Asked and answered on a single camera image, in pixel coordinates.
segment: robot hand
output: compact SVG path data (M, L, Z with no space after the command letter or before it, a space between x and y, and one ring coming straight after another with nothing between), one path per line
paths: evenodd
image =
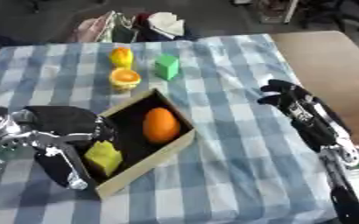
M283 80L269 80L263 92L277 92L257 102L277 107L292 119L303 141L324 165L331 185L331 200L340 221L359 223L359 146L339 116L304 88Z
M335 145L334 131L324 122L324 119L314 108L320 104L328 116L335 120L348 133L348 127L322 100L312 96L304 88L283 80L269 80L267 86L261 87L263 92L277 92L279 94L268 95L257 102L270 104L286 116L292 118L292 126L295 128L304 142L315 152L320 152L321 146Z
M68 106L30 106L8 114L0 108L0 168L10 151L34 148L35 160L57 184L88 187L80 155L95 141L113 141L114 126L94 113Z

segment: table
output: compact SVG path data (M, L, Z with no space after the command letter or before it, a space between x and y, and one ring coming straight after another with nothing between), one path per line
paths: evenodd
M144 81L121 95L107 82L113 45L2 49L0 105L101 112L155 87L193 120L195 142L103 202L59 188L24 155L0 176L0 223L314 223L334 216L317 157L283 115L255 103L267 79L297 81L268 35L131 47ZM180 57L182 75L170 82L153 75L161 53Z
M359 144L359 48L339 31L272 38L302 84L343 118Z

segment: green cube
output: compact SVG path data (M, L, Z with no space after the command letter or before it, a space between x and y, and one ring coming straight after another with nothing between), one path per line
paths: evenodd
M171 55L163 54L155 63L156 75L167 81L177 75L179 69L179 59Z

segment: wooden box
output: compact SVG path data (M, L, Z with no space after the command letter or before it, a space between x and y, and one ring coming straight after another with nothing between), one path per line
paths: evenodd
M181 126L178 136L161 145L148 143L143 135L144 117L150 109L156 107L172 112ZM95 192L102 200L186 148L194 140L193 125L157 89L132 97L102 112L100 116L108 117L116 125L119 145L115 147L123 154L123 162L111 178L99 179L90 175L97 183Z

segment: orange fruit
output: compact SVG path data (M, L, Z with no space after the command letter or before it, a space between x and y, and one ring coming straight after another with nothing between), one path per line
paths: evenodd
M127 68L117 68L112 71L109 76L110 83L114 88L119 90L127 90L135 88L140 83L140 75Z
M154 108L145 116L143 133L150 143L164 144L180 133L180 123L167 109Z

